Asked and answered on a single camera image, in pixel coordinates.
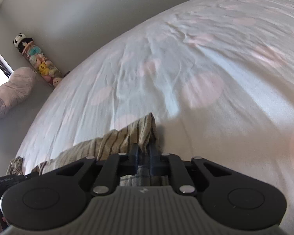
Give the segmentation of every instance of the bedsheet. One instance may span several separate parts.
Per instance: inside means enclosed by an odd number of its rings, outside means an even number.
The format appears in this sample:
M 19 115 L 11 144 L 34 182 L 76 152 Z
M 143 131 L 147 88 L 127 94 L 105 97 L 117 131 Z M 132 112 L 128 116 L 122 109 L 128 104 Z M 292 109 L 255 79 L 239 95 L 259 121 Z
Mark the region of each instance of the bedsheet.
M 149 112 L 164 152 L 279 188 L 294 234 L 294 0 L 192 0 L 145 21 L 65 77 L 17 155 L 28 173 Z

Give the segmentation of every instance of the metal screw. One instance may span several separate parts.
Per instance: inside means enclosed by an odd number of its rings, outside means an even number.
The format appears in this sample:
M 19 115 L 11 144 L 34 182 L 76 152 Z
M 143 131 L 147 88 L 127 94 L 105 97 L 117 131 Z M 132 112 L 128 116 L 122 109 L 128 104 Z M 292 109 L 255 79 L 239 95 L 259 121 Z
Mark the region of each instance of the metal screw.
M 191 186 L 191 185 L 182 185 L 181 187 L 180 187 L 180 192 L 182 192 L 182 193 L 193 193 L 193 192 L 195 192 L 195 187 L 193 187 L 193 186 Z
M 104 185 L 96 186 L 93 189 L 93 192 L 96 193 L 96 194 L 104 194 L 104 193 L 107 193 L 108 191 L 109 191 L 109 188 L 104 186 Z

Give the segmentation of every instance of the striped towel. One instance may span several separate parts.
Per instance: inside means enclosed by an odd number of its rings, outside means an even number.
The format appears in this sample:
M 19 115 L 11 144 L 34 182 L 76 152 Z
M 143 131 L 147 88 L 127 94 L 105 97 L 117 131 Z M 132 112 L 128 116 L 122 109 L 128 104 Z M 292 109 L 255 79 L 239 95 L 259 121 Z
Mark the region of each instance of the striped towel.
M 131 123 L 120 131 L 112 130 L 102 138 L 95 138 L 81 142 L 76 146 L 62 152 L 56 159 L 43 162 L 36 166 L 32 172 L 38 171 L 39 175 L 63 167 L 86 156 L 95 156 L 97 160 L 106 160 L 109 155 L 116 153 L 129 153 L 132 144 L 137 143 L 141 149 L 139 155 L 138 173 L 135 176 L 124 176 L 120 180 L 122 186 L 150 186 L 167 185 L 167 177 L 151 177 L 149 165 L 145 158 L 149 155 L 150 142 L 153 142 L 159 153 L 159 137 L 154 116 L 149 113 L 145 117 Z M 21 157 L 13 159 L 6 172 L 7 175 L 22 174 Z

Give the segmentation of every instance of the logo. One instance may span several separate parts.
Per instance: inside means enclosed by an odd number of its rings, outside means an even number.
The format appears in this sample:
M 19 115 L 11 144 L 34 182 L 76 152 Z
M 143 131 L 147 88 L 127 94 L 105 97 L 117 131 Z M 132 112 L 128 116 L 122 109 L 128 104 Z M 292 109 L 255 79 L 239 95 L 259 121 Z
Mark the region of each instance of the logo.
M 10 181 L 10 180 L 12 180 L 13 178 L 9 178 L 9 179 L 2 179 L 2 180 L 0 180 L 0 182 L 5 182 L 5 181 Z

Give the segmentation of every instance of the ribbed grip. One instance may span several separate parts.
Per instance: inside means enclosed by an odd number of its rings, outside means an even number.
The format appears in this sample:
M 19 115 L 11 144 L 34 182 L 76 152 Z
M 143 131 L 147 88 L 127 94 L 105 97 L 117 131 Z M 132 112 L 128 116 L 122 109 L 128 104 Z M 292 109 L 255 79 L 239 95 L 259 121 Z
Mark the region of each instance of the ribbed grip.
M 4 235 L 285 235 L 273 226 L 238 231 L 211 219 L 196 198 L 176 194 L 171 186 L 121 187 L 91 200 L 73 222 L 50 231 L 24 231 L 10 226 Z

